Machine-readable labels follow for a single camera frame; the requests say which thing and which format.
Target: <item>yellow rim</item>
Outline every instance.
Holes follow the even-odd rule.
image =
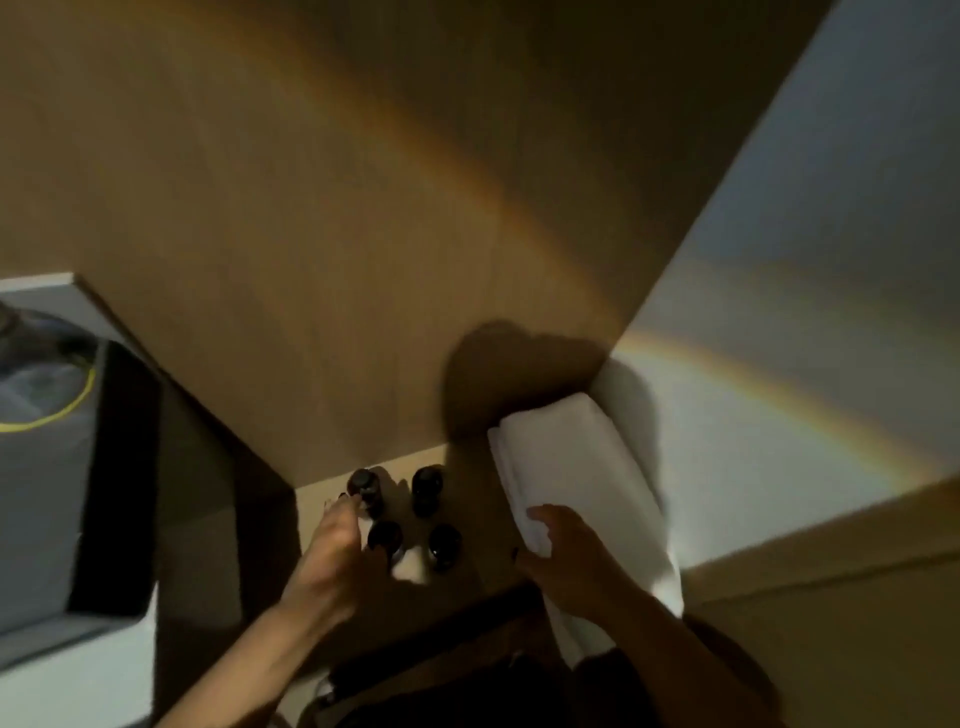
[[[46,417],[41,417],[39,420],[34,420],[31,423],[0,423],[0,433],[5,432],[26,432],[28,429],[37,429],[38,427],[43,427],[48,425],[51,422],[62,419],[73,412],[77,405],[79,405],[84,398],[90,394],[90,391],[93,389],[93,379],[96,375],[93,367],[90,367],[90,371],[86,374],[86,384],[84,384],[84,389],[81,391],[77,397],[67,404],[60,412],[54,412],[52,415],[47,415]]]

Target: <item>hand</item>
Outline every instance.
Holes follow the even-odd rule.
[[[279,607],[332,629],[356,612],[366,579],[357,520],[359,496],[341,497],[324,513],[297,563]]]
[[[546,525],[553,549],[543,558],[520,548],[516,567],[562,610],[602,626],[610,609],[636,590],[634,582],[572,508],[539,505],[527,515]]]

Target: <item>person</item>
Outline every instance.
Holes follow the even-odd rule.
[[[158,728],[233,728],[266,723],[313,648],[361,603],[372,562],[362,548],[357,497],[321,519],[279,602],[163,717]],[[519,548],[516,567],[557,606],[603,628],[629,658],[664,728],[782,726],[684,624],[638,587],[570,508],[528,511],[552,552]]]

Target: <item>person's right hand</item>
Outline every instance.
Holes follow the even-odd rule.
[[[636,585],[614,561],[592,528],[565,505],[539,505],[527,515],[547,527],[549,558],[520,548],[516,567],[562,610],[602,623],[621,597]]]

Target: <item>folded towel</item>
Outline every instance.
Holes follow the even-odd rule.
[[[550,555],[546,527],[526,509],[555,503],[573,508],[596,531],[617,563],[673,614],[684,610],[680,572],[667,541],[666,522],[639,465],[613,422],[586,394],[518,412],[488,433],[493,460],[516,526],[527,548]],[[566,662],[613,647],[585,619],[546,611]]]

